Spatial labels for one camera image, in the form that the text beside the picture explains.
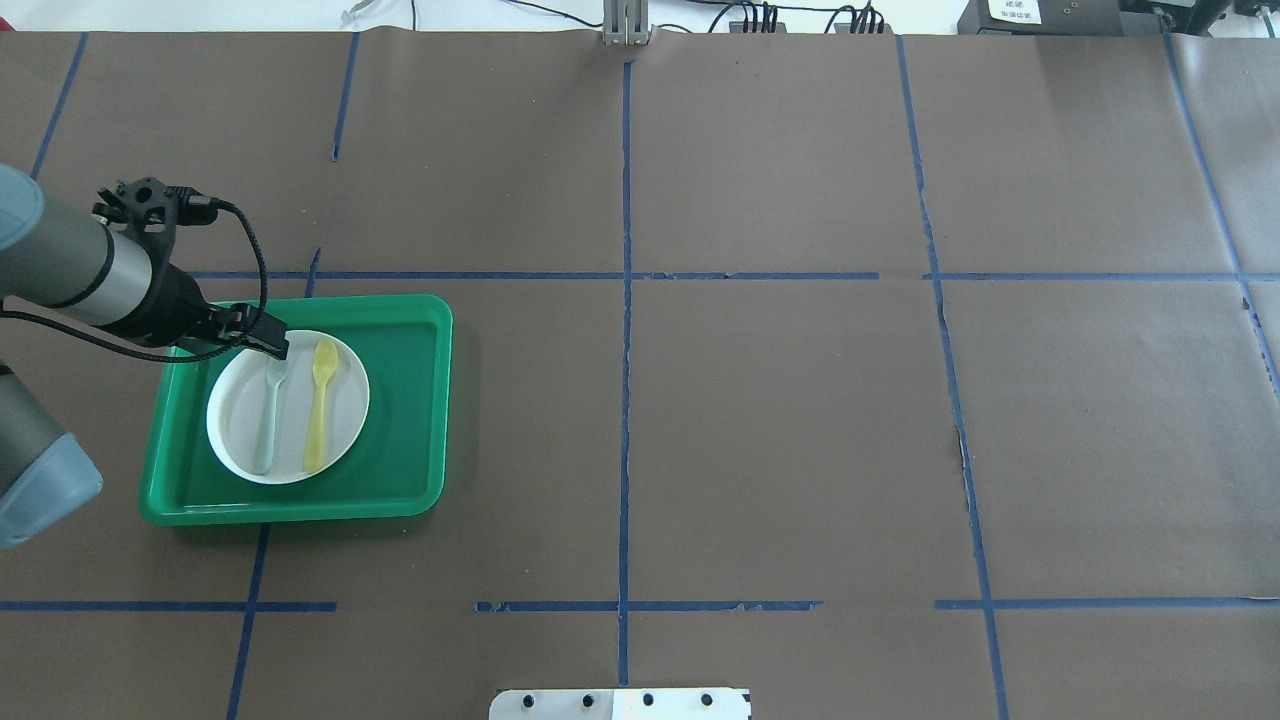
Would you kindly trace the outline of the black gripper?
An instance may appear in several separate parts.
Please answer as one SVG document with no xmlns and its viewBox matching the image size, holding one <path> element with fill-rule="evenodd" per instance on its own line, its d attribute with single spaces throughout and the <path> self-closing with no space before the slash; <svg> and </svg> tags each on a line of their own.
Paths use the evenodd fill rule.
<svg viewBox="0 0 1280 720">
<path fill-rule="evenodd" d="M 170 278 L 174 279 L 172 346 L 197 354 L 239 343 L 278 361 L 287 360 L 289 341 L 284 322 L 261 316 L 261 309 L 252 304 L 229 307 L 210 304 L 196 281 L 177 268 L 170 269 Z"/>
</svg>

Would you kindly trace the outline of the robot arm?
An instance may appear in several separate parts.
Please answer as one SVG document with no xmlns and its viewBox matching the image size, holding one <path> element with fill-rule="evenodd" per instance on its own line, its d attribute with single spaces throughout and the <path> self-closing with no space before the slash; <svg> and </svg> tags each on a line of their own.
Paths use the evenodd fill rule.
<svg viewBox="0 0 1280 720">
<path fill-rule="evenodd" d="M 152 177 L 101 188 L 91 211 L 47 193 L 28 173 L 1 169 L 1 291 L 41 306 L 4 310 L 100 348 L 147 363 L 186 364 L 250 348 L 282 360 L 287 327 L 256 304 L 209 302 L 195 278 L 172 263 L 177 231 L 232 214 L 259 273 L 261 245 L 233 202 Z M 1 544 L 22 546 L 95 498 L 102 474 L 10 366 L 1 378 Z"/>
</svg>

